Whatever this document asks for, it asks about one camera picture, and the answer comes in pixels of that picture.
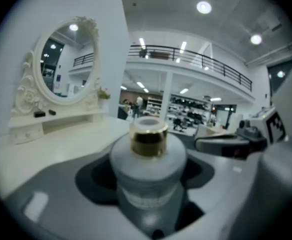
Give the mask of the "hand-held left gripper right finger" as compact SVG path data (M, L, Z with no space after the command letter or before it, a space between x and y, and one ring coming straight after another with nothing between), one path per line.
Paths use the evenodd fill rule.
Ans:
M211 180L200 188L188 191L190 201L204 211L183 232L229 232L254 181L260 153L246 160L190 151L191 158L206 162L214 169Z

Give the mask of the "wide white storage shelf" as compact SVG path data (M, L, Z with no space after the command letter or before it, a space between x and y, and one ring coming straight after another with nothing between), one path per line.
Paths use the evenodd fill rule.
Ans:
M172 95L168 105L166 120L173 131L186 133L206 125L212 104L208 101Z

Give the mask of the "oval mirror carved white frame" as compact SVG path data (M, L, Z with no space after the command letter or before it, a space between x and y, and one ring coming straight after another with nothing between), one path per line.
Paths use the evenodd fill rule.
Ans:
M26 54L12 117L97 109L100 67L97 22L85 16L60 21Z

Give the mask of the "small white storage shelf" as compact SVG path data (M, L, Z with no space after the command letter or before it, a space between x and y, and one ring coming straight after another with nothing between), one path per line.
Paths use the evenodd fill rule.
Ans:
M162 109L161 99L148 97L146 102L146 109L144 110L144 113L146 115L159 117L161 109Z

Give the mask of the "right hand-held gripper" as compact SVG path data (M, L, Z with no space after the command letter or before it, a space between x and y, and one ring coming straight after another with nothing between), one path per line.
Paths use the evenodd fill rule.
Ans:
M237 134L197 137L194 147L198 152L209 155L246 160L250 154L265 150L267 145L280 142L287 135L275 106L265 107L248 119L241 120Z

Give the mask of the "frosted bottle with gold collar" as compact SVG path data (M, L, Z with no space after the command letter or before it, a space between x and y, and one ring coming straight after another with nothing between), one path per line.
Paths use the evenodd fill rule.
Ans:
M186 195L181 178L187 160L182 141L152 116L134 120L129 132L111 147L109 162L119 208L152 239L176 231Z

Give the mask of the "black balcony railing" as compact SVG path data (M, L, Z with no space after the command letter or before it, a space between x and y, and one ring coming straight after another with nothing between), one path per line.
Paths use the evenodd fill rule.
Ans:
M192 67L197 67L203 69L204 71L212 71L225 78L229 78L250 92L253 89L253 82L236 69L214 58L194 51L184 50L181 52L181 50L177 47L164 45L141 46L133 44L130 46L128 56L188 64Z

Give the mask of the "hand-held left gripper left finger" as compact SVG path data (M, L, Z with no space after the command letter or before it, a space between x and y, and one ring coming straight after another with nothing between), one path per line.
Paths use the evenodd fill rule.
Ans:
M42 169L5 199L36 238L146 238L115 204L110 148Z

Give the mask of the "pink artificial flowers green leaves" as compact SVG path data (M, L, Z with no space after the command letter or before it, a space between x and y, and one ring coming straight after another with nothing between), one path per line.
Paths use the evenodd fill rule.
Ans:
M99 100L109 100L111 98L111 95L108 93L107 88L99 87L97 89L97 97Z

